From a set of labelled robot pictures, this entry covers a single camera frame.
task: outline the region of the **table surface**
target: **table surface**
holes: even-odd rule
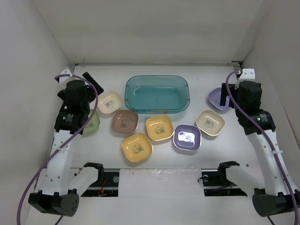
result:
[[[221,134],[216,137],[202,132],[202,144],[196,152],[177,149],[172,138],[160,142],[151,140],[152,155],[141,162],[131,163],[121,148],[122,142],[130,134],[115,133],[111,129],[113,114],[99,112],[99,130],[82,136],[72,167],[80,168],[87,162],[95,162],[102,163],[104,168],[217,168],[219,163],[231,160],[243,166],[249,164],[252,168],[259,167],[255,151],[238,124],[234,110],[220,111],[207,100],[208,94],[220,87],[232,71],[232,67],[226,66],[76,66],[74,74],[90,73],[105,91],[115,90],[123,99],[125,84],[135,75],[182,76],[189,85],[190,105],[178,114],[168,114],[173,126],[195,125],[197,117],[206,109],[221,114],[226,124]],[[234,76],[230,82],[236,82]],[[151,116],[153,114],[139,114],[135,133],[147,134],[145,122]]]

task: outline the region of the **purple bowl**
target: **purple bowl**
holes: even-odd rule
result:
[[[182,150],[195,151],[201,145],[201,131],[191,125],[178,125],[173,136],[174,145]]]
[[[226,110],[229,109],[229,96],[226,97],[226,104],[225,106],[220,106],[220,99],[221,99],[221,89],[216,88],[214,89],[209,95],[208,100],[219,110]]]

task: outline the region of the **brown bowl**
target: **brown bowl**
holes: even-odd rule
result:
[[[139,116],[130,110],[119,110],[113,115],[112,129],[117,133],[129,134],[135,131]]]

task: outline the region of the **white bracket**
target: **white bracket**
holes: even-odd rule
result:
[[[71,70],[69,69],[69,67],[65,67],[63,71],[61,71],[60,75],[70,75],[70,76],[64,76],[64,77],[60,77],[60,80],[59,80],[59,84],[60,86],[65,89],[66,88],[66,84],[71,81],[71,80],[74,80],[75,78],[72,77],[72,72]]]
[[[238,78],[238,81],[235,84],[235,89],[239,88],[240,82],[242,81],[253,81],[255,82],[255,72],[254,69],[243,69],[242,74]]]

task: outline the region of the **plastic bin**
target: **plastic bin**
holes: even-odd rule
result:
[[[179,113],[189,102],[188,83],[180,76],[140,75],[126,84],[126,107],[137,113]]]

